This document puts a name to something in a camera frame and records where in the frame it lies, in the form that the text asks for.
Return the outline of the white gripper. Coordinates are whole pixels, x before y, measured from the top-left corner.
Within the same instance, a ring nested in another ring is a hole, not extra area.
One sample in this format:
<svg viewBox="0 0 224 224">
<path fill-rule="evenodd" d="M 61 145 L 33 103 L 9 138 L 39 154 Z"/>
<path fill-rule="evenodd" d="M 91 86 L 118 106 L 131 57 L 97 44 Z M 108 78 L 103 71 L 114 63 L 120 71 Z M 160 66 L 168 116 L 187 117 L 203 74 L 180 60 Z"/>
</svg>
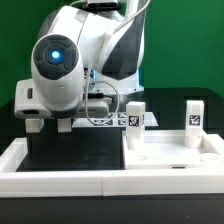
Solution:
<svg viewBox="0 0 224 224">
<path fill-rule="evenodd" d="M 105 117 L 109 114 L 109 103 L 105 99 L 89 99 L 88 114 L 93 118 Z M 19 119 L 66 119 L 84 117 L 84 103 L 78 109 L 62 112 L 50 111 L 43 106 L 38 98 L 32 79 L 19 81 L 16 85 L 14 115 Z"/>
</svg>

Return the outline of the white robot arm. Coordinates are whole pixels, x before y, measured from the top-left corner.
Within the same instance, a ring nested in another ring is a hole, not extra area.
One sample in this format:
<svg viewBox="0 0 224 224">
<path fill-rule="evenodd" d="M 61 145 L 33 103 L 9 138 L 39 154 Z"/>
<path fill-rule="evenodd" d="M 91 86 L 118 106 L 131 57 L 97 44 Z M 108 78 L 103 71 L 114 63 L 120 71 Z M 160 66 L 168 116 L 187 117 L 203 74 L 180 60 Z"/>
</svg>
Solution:
<svg viewBox="0 0 224 224">
<path fill-rule="evenodd" d="M 17 83 L 15 116 L 71 118 L 82 108 L 84 71 L 91 68 L 122 80 L 140 67 L 144 53 L 143 7 L 150 0 L 126 0 L 126 13 L 114 0 L 95 10 L 63 6 L 41 26 L 31 54 L 31 75 Z"/>
</svg>

